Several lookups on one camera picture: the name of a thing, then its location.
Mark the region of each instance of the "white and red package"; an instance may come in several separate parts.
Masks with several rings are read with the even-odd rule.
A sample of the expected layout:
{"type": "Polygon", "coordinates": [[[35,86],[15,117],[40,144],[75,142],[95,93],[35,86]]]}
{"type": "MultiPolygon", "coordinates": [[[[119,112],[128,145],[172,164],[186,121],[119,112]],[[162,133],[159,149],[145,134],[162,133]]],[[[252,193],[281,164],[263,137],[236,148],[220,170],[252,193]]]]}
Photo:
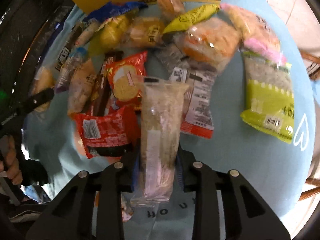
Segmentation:
{"type": "Polygon", "coordinates": [[[74,120],[88,159],[96,156],[90,153],[88,147],[134,146],[141,134],[132,106],[124,106],[106,116],[76,114],[74,120]]]}
{"type": "Polygon", "coordinates": [[[174,68],[170,80],[190,85],[184,94],[181,132],[207,139],[212,137],[214,126],[210,111],[210,97],[216,77],[217,72],[174,68]]]}

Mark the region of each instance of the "screw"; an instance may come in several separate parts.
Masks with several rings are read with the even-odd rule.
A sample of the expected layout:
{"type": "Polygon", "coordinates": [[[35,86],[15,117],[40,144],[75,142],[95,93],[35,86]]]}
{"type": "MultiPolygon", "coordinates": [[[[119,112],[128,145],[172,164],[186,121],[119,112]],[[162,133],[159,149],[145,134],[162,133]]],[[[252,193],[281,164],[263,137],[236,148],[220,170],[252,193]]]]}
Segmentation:
{"type": "Polygon", "coordinates": [[[230,171],[230,175],[231,175],[232,177],[238,177],[238,176],[239,176],[239,171],[237,171],[237,170],[231,170],[231,171],[230,171]]]}
{"type": "Polygon", "coordinates": [[[193,163],[193,166],[194,166],[195,168],[198,168],[198,169],[201,168],[202,165],[203,165],[203,164],[202,164],[201,162],[194,162],[194,163],[193,163]]]}
{"type": "Polygon", "coordinates": [[[78,176],[79,176],[80,178],[85,178],[87,175],[88,175],[88,172],[87,172],[87,171],[80,171],[80,172],[78,173],[78,176]]]}
{"type": "Polygon", "coordinates": [[[123,163],[117,162],[113,165],[116,169],[121,169],[123,167],[123,163]]]}

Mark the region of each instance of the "tile floor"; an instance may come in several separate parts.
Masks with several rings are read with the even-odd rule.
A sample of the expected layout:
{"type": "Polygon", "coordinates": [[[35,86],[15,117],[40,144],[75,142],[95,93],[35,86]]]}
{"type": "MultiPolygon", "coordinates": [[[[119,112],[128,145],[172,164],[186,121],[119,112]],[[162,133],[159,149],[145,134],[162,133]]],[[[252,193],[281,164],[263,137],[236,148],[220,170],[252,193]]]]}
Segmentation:
{"type": "MultiPolygon", "coordinates": [[[[288,30],[299,49],[320,56],[320,23],[305,0],[267,0],[269,5],[285,22],[288,30]]],[[[304,60],[306,67],[311,62],[304,60]]],[[[320,107],[316,104],[316,138],[320,137],[320,107]]],[[[313,175],[320,178],[319,172],[320,140],[316,140],[314,148],[314,159],[311,164],[313,175]]],[[[305,184],[302,191],[309,190],[315,186],[305,184]]],[[[291,238],[301,230],[310,218],[320,201],[320,194],[299,201],[295,208],[290,211],[282,222],[288,229],[291,238]]]]}

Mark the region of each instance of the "white leaf-shaped drawing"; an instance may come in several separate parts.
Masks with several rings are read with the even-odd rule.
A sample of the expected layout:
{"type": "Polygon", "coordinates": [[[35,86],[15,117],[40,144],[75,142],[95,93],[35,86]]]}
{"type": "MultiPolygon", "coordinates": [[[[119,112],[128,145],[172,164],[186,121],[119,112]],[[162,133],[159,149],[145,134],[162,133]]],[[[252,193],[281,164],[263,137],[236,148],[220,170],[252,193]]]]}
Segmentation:
{"type": "Polygon", "coordinates": [[[293,138],[293,145],[294,146],[297,146],[299,143],[300,144],[300,150],[303,152],[307,146],[308,146],[308,143],[309,143],[309,127],[308,127],[308,120],[307,120],[307,115],[306,113],[303,114],[303,117],[301,119],[301,122],[299,123],[299,126],[298,126],[298,129],[294,135],[294,138],[293,138]],[[305,145],[303,146],[303,137],[304,137],[304,131],[301,132],[301,135],[300,135],[300,138],[297,140],[297,135],[302,127],[302,124],[303,122],[306,123],[306,140],[305,140],[305,145]]]}

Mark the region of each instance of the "human hand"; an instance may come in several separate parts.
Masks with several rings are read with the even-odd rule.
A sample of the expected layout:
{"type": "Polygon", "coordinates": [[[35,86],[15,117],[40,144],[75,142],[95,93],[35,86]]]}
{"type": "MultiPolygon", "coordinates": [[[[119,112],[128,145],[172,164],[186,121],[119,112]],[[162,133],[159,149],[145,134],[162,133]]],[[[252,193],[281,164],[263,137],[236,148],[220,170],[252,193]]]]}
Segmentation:
{"type": "MultiPolygon", "coordinates": [[[[22,182],[22,173],[19,168],[19,161],[17,159],[16,149],[14,145],[14,139],[10,135],[9,137],[9,151],[4,158],[4,162],[8,167],[7,178],[12,180],[12,184],[18,185],[22,182]]],[[[0,172],[4,170],[4,163],[0,161],[0,172]]]]}

